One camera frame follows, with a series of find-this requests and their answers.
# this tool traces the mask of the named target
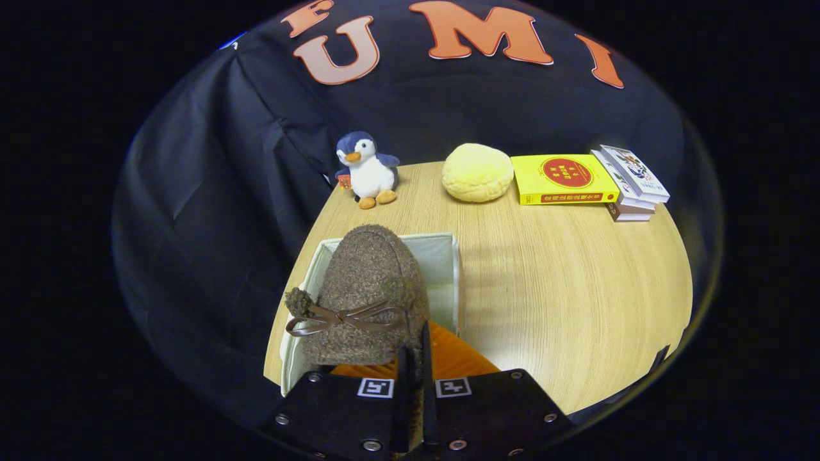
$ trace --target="red circle on book cover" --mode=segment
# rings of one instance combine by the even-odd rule
[[[590,170],[569,158],[550,158],[542,168],[547,179],[564,187],[584,187],[592,182]]]

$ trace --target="penguin plush toy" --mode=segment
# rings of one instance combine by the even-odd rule
[[[363,210],[377,203],[390,203],[396,199],[394,189],[399,183],[399,160],[379,153],[376,141],[364,131],[347,133],[336,144],[336,156],[346,168],[336,172],[349,175],[356,201]]]

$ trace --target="penguin's orange foot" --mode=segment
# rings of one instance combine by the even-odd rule
[[[359,207],[362,210],[369,210],[370,208],[375,207],[376,200],[373,197],[362,197],[359,199]]]
[[[396,199],[396,193],[392,190],[382,190],[377,196],[376,201],[384,205]]]

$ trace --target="brown ribbon bow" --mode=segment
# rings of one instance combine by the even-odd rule
[[[370,303],[360,308],[356,308],[353,310],[342,309],[338,312],[334,312],[311,303],[310,307],[308,307],[307,310],[311,311],[312,313],[315,313],[317,316],[296,317],[290,322],[288,322],[288,325],[285,327],[285,331],[287,331],[293,336],[307,336],[312,335],[314,333],[318,333],[319,331],[327,330],[332,326],[341,325],[342,323],[347,323],[350,326],[355,326],[356,328],[365,331],[390,331],[401,324],[402,317],[400,315],[399,318],[393,320],[390,323],[376,323],[368,322],[365,320],[368,317],[373,317],[378,313],[387,311],[395,311],[401,314],[402,309],[397,308],[395,306],[385,306],[386,303],[387,299],[380,299],[375,303]],[[297,323],[306,322],[309,320],[320,323],[319,325],[305,326],[304,328],[294,330],[294,326],[296,326]]]

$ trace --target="orange letter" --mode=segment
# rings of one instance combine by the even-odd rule
[[[290,13],[288,17],[280,22],[288,21],[290,27],[293,27],[293,32],[290,33],[290,38],[293,38],[305,30],[310,29],[319,21],[328,17],[330,13],[316,14],[317,11],[327,11],[333,7],[333,0],[316,0],[310,5],[301,7],[298,10]]]
[[[605,84],[610,84],[617,89],[623,89],[623,82],[617,76],[613,60],[609,58],[609,50],[583,35],[575,34],[575,36],[581,42],[584,42],[592,53],[592,59],[595,61],[595,68],[592,70],[592,75]]]
[[[362,16],[346,22],[336,29],[336,34],[346,34],[356,50],[356,61],[339,67],[330,59],[325,48],[327,35],[316,37],[294,50],[294,56],[301,57],[313,79],[323,84],[343,84],[361,79],[379,62],[379,47],[370,33],[368,24],[373,16]]]
[[[532,24],[535,19],[522,12],[494,7],[482,21],[469,11],[451,2],[419,2],[410,11],[423,14],[430,23],[435,47],[430,57],[452,59],[468,57],[472,52],[458,41],[461,34],[485,56],[493,56],[501,38],[507,36],[504,55],[517,61],[552,64],[553,58],[544,51]]]

